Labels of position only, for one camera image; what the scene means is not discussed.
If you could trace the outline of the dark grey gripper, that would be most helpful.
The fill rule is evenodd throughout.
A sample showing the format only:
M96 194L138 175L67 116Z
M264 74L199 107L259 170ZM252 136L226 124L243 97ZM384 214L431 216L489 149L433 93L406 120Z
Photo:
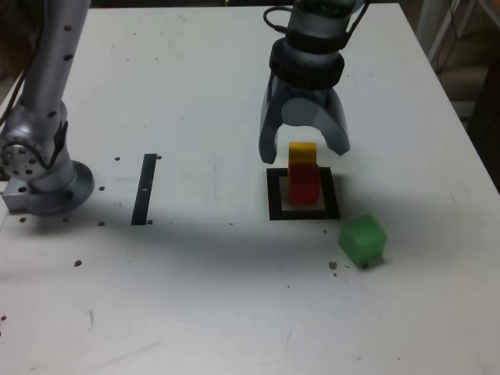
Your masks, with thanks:
M266 164L277 157L277 132L283 124L317 129L327 147L337 155L351 148L345 113L333 88L310 90L270 76L262 102L259 155Z

